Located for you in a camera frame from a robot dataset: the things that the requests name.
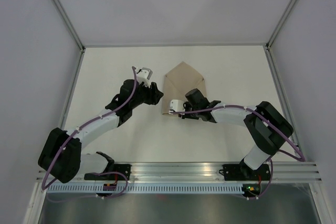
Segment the beige cloth napkin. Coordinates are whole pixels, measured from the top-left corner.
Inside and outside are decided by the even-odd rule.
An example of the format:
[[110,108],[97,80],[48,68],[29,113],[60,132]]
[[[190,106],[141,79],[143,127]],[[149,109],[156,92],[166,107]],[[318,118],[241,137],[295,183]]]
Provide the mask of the beige cloth napkin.
[[182,61],[164,76],[164,96],[162,98],[161,113],[168,115],[171,100],[187,101],[185,95],[196,88],[204,96],[207,96],[204,77],[193,67]]

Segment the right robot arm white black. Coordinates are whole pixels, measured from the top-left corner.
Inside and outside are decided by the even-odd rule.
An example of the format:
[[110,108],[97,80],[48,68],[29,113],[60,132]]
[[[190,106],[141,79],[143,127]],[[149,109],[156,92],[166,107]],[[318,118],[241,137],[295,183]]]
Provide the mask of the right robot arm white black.
[[293,134],[292,125],[267,101],[248,107],[224,104],[220,100],[210,102],[199,89],[191,90],[185,97],[187,101],[179,114],[182,119],[246,127],[255,144],[239,163],[239,172],[245,180],[254,178],[264,162]]

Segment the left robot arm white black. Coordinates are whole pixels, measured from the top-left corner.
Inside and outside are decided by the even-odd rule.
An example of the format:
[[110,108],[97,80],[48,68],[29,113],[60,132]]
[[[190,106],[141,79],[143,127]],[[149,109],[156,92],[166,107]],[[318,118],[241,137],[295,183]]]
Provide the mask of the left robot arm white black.
[[72,130],[58,127],[51,130],[38,165],[62,183],[71,181],[80,170],[83,148],[124,124],[132,116],[133,109],[142,104],[157,105],[163,96],[155,82],[146,86],[133,79],[124,81],[119,93],[99,115]]

